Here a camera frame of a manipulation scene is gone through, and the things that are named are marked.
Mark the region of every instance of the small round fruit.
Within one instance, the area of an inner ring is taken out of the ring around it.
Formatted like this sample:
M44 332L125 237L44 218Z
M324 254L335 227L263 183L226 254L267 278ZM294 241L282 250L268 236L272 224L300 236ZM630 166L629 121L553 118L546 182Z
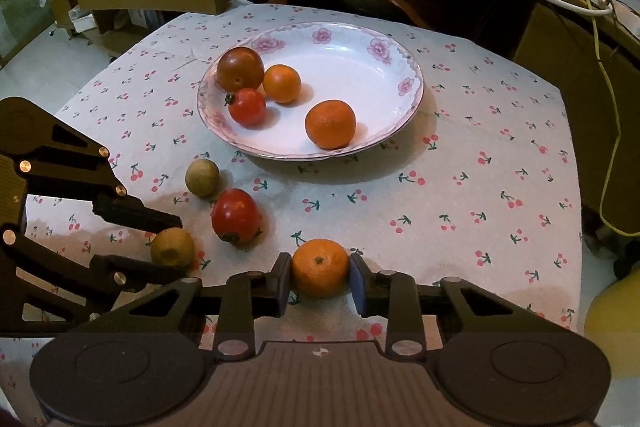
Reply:
M199 158L191 162L184 175L184 183L191 194L200 198L205 198L216 190L219 180L218 166L206 158Z
M325 100L306 114L306 135L320 149L340 149L356 133L356 116L342 100Z
M240 188L225 190L211 211L211 226L222 241L232 245L248 243L260 227L258 205Z
M267 116L264 97L251 87L243 87L238 92L229 93L225 105L229 107L231 118L244 127L258 125Z
M301 86L298 72L283 64L275 64L264 72L264 92L278 103L293 102L300 95Z
M293 254L291 274L303 294L334 297L349 277L349 256L335 241L311 239Z
M243 87L258 89L264 76L260 55L250 48L231 48L218 61L216 78L222 89L236 92Z
M191 266L195 244L189 232L183 229L162 230L151 242L151 260L164 266Z

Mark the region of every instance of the floral plate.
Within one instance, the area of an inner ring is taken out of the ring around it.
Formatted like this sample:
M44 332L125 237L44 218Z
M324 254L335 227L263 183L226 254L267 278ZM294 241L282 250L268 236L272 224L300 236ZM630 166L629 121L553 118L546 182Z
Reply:
M424 91L420 66L395 40L350 24L313 22L282 26L238 43L257 51L265 69L294 68L302 79L295 102L267 98L267 118L257 128L236 123L216 83L216 60L198 88L198 112L205 125L233 147L275 160L324 159L373 147L404 127ZM308 139L305 117L323 100L343 100L356 115L356 134L347 147L326 151Z

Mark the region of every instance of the white tablecloth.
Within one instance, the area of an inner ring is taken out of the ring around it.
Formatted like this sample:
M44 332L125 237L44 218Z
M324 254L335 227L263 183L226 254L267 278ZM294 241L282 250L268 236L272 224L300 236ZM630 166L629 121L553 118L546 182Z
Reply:
M293 21L366 26L413 52L427 89L412 122L364 153L313 163L251 158L213 136L196 110L196 88L210 63L248 34ZM57 117L108 147L130 194L181 216L196 240L194 274L205 285L266 271L278 252L324 237L364 256L373 270L406 272L422 284L463 277L549 320L575 323L580 194L561 96L469 41L289 6L185 14L98 74ZM264 233L248 248L222 243L210 226L209 202L185 188L186 168L198 157L219 165L223 188L243 188L257 201ZM107 253L150 259L148 234L103 222L90 203L35 195L27 213L30 237L78 263ZM266 339L384 342L385 320L356 315L351 296L294 303L283 319L256 321L258 345ZM40 415L26 375L40 344L0 344L2 389L34 425Z

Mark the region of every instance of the yellow cable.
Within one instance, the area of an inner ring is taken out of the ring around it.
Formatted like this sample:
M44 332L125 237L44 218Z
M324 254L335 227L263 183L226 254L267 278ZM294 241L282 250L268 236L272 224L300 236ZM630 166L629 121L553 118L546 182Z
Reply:
M593 4L591 3L591 0L585 0L585 3L587 4L587 7L590 10L593 9ZM620 235L623 235L625 237L639 237L640 232L629 233L629 232L624 232L623 230L617 229L607 220L606 217L604 217L604 214L602 213L604 198L607 194L607 188L609 187L609 181L611 178L611 171L613 170L613 163L615 162L615 159L616 159L616 153L618 152L620 140L622 140L622 126L620 124L620 113L618 111L618 102L616 101L616 93L613 89L613 85L611 84L609 73L607 73L607 70L604 67L604 64L602 63L602 58L600 56L600 36L598 34L598 24L596 22L596 18L593 16L591 16L591 24L593 25L593 44L595 48L596 60L598 61L600 72L604 77L604 81L607 84L607 89L609 89L609 94L611 95L611 102L613 103L613 114L616 119L616 131L617 131L616 140L614 142L613 150L611 152L611 158L609 160L609 167L607 168L607 174L605 176L604 185L602 187L602 195L600 197L600 204L598 206L598 214L600 215L600 219L602 220L602 222L614 232L619 233Z

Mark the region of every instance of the tomato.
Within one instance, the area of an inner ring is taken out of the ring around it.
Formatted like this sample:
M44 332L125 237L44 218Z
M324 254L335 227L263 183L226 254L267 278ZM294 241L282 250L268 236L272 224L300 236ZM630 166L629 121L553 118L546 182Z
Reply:
M240 188L225 190L211 211L211 226L222 241L232 245L251 241L260 226L260 212L254 198Z
M243 87L226 96L231 118L244 127L258 125L267 115L264 97L251 87Z

